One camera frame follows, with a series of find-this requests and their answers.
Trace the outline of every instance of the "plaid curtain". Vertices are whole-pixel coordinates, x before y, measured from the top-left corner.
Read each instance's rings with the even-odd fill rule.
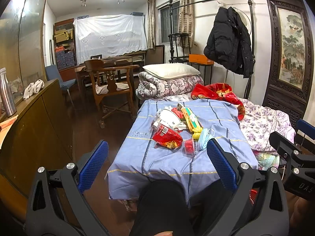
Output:
[[[180,6],[194,2],[194,0],[181,0]],[[178,20],[178,32],[188,33],[190,47],[193,45],[194,41],[194,17],[193,17],[193,5],[181,7],[179,10],[179,20]],[[188,47],[187,38],[183,39],[184,47]],[[182,46],[182,42],[179,38],[178,44]]]
[[[148,49],[155,50],[155,0],[148,0]]]

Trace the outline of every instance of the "black metal bed frame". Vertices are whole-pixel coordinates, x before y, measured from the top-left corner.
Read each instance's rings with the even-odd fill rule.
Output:
[[[209,1],[215,1],[215,0],[201,0],[201,1],[197,1],[197,2],[193,2],[193,3],[188,3],[182,6],[178,6],[173,8],[173,0],[169,0],[169,8],[170,8],[170,25],[171,25],[171,34],[173,33],[173,10],[181,8],[181,7],[185,7],[188,5],[192,5],[192,4],[196,4],[196,3],[201,3],[201,2],[209,2]],[[253,62],[255,65],[255,55],[254,55],[254,51],[255,51],[255,30],[254,30],[254,15],[253,15],[253,2],[252,0],[248,0],[248,5],[249,5],[249,10],[250,10],[250,19],[251,19],[251,29],[252,29],[252,55],[253,55]],[[171,46],[171,57],[174,56],[174,48]],[[245,92],[244,92],[244,98],[248,99],[249,96],[249,92],[250,92],[250,88],[252,85],[252,75],[249,76],[248,78],[248,82],[245,88]]]

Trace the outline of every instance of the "metal screw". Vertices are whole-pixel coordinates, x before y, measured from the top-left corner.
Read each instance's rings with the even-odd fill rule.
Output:
[[[278,172],[278,170],[275,167],[271,167],[271,172],[276,174]]]
[[[244,169],[244,170],[246,170],[246,169],[249,168],[249,166],[248,166],[247,163],[243,162],[243,163],[241,163],[241,168]]]
[[[43,173],[43,172],[44,172],[44,170],[45,170],[45,168],[44,168],[44,167],[39,167],[37,171],[38,171],[39,173]]]
[[[73,162],[70,162],[67,164],[67,169],[71,170],[74,168],[74,166],[75,166],[75,164]]]

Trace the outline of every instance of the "pillow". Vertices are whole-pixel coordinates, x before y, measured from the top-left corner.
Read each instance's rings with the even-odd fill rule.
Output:
[[[188,75],[199,75],[200,72],[194,67],[181,63],[146,65],[143,69],[158,79],[169,80]]]

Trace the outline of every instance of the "brown board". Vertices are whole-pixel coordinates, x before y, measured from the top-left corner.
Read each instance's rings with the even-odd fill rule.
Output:
[[[271,63],[263,106],[281,110],[295,127],[303,118],[313,80],[313,40],[303,0],[267,0]]]

